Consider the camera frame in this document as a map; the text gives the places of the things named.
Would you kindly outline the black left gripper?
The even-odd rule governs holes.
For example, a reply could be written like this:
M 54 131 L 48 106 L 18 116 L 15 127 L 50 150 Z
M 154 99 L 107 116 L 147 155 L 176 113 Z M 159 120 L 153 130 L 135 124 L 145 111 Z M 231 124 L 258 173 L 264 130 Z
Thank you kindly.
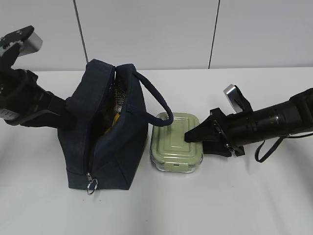
M 0 118 L 11 126 L 73 129 L 77 118 L 66 109 L 65 100 L 39 86 L 33 72 L 11 68 L 21 47 L 10 43 L 0 56 Z

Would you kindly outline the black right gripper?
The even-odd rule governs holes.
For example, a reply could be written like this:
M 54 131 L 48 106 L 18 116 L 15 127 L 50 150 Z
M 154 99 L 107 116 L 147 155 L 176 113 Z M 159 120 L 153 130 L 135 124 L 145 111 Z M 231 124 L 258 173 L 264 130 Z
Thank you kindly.
M 220 108 L 210 111 L 201 124 L 184 134 L 186 142 L 203 142 L 203 153 L 224 157 L 242 156 L 247 137 L 252 131 L 252 112 L 225 115 Z

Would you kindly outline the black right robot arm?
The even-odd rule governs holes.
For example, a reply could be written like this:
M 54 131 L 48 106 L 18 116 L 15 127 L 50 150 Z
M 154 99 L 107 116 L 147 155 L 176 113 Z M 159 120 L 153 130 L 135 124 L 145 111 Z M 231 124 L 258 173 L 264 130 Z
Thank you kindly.
M 260 148 L 255 160 L 264 162 L 285 139 L 313 134 L 313 90 L 292 96 L 288 101 L 254 111 L 236 85 L 229 85 L 224 94 L 235 113 L 225 115 L 220 108 L 212 109 L 209 117 L 184 134 L 186 142 L 201 142 L 204 154 L 231 157 L 245 154 L 244 146 L 277 138 L 263 156 Z

